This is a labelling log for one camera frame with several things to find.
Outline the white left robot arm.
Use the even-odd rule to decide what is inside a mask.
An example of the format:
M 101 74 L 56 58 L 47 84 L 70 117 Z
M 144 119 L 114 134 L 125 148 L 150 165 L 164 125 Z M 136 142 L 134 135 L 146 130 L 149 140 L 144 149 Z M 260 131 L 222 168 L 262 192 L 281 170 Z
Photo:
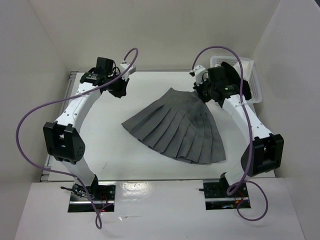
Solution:
M 82 124 L 103 92 L 108 91 L 116 98 L 124 97 L 129 76 L 136 71 L 136 67 L 126 61 L 119 66 L 114 64 L 109 58 L 97 58 L 96 66 L 82 75 L 76 95 L 64 112 L 43 126 L 48 154 L 61 162 L 74 178 L 71 191 L 88 200 L 101 195 L 103 187 L 85 161 L 86 145 L 80 136 Z

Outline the grey pleated skirt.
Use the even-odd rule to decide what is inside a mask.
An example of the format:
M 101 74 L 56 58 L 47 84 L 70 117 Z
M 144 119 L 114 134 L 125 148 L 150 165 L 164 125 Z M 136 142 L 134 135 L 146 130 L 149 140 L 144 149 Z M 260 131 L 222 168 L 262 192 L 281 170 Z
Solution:
M 170 88 L 122 126 L 145 146 L 177 161 L 210 165 L 226 159 L 215 119 L 196 91 Z

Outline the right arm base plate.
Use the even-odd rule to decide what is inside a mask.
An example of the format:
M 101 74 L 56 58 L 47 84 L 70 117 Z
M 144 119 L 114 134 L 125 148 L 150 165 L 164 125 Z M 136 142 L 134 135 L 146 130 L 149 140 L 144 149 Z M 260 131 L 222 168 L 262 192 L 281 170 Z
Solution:
M 233 195 L 227 195 L 228 185 L 221 180 L 205 180 L 198 189 L 204 195 L 205 209 L 210 210 L 233 210 L 250 209 L 250 198 L 247 185 L 243 183 Z

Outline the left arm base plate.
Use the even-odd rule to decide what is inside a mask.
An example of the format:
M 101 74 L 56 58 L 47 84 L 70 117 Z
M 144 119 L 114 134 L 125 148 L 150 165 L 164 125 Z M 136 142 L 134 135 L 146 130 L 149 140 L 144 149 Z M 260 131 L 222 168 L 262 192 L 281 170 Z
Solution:
M 69 213 L 94 212 L 94 208 L 82 186 L 74 184 L 72 187 L 60 187 L 64 191 L 70 192 L 68 205 Z M 97 210 L 101 212 L 113 212 L 115 209 L 116 182 L 100 181 L 97 193 L 90 196 Z

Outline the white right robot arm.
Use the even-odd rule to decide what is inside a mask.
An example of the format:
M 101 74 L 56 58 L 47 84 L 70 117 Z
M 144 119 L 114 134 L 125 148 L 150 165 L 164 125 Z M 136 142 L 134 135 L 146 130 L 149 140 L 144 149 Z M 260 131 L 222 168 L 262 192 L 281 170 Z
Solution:
M 252 95 L 243 73 L 223 62 L 211 68 L 197 65 L 189 74 L 195 78 L 193 88 L 200 99 L 205 103 L 218 103 L 240 129 L 247 144 L 239 166 L 221 175 L 223 181 L 219 184 L 219 192 L 229 197 L 244 181 L 278 169 L 282 161 L 284 138 L 265 127 L 248 105 Z

